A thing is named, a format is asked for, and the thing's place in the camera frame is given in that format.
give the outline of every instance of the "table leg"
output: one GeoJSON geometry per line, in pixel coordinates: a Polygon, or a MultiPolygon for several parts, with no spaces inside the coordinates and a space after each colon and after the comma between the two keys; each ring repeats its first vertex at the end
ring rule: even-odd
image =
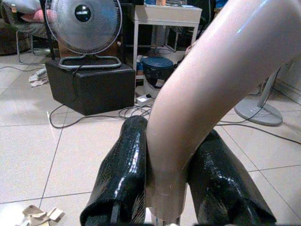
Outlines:
{"type": "Polygon", "coordinates": [[[138,51],[138,30],[139,30],[139,22],[135,21],[134,28],[134,57],[133,57],[133,69],[137,70],[137,51],[138,51]]]}
{"type": "Polygon", "coordinates": [[[198,24],[193,29],[191,44],[193,44],[196,41],[197,33],[198,33],[198,24]]]}

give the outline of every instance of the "power strip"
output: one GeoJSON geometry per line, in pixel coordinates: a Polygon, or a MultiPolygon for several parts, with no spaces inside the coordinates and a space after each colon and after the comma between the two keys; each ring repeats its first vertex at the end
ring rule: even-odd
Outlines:
{"type": "Polygon", "coordinates": [[[152,104],[153,99],[150,94],[145,94],[136,98],[137,104],[140,106],[152,104]]]}

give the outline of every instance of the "fan grille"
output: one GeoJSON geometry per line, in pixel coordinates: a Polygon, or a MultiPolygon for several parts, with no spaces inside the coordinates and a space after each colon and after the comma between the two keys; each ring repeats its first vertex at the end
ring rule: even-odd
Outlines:
{"type": "Polygon", "coordinates": [[[56,40],[80,54],[107,49],[117,38],[122,23],[118,0],[47,0],[46,19],[56,40]],[[91,16],[82,22],[76,17],[78,6],[87,7],[91,16]]]}

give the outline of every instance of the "gray cushion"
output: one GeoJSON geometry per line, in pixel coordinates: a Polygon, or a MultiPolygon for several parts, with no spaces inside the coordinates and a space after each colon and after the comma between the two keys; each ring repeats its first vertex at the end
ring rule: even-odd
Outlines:
{"type": "Polygon", "coordinates": [[[40,0],[3,0],[9,7],[15,4],[17,11],[20,13],[35,13],[41,9],[40,0]]]}

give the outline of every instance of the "bucket lid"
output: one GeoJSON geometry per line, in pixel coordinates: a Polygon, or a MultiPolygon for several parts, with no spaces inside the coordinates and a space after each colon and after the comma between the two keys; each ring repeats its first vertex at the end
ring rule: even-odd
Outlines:
{"type": "Polygon", "coordinates": [[[155,68],[170,68],[172,66],[174,66],[174,63],[164,57],[148,57],[148,58],[144,58],[142,59],[142,64],[146,65],[148,67],[155,67],[155,68]]]}

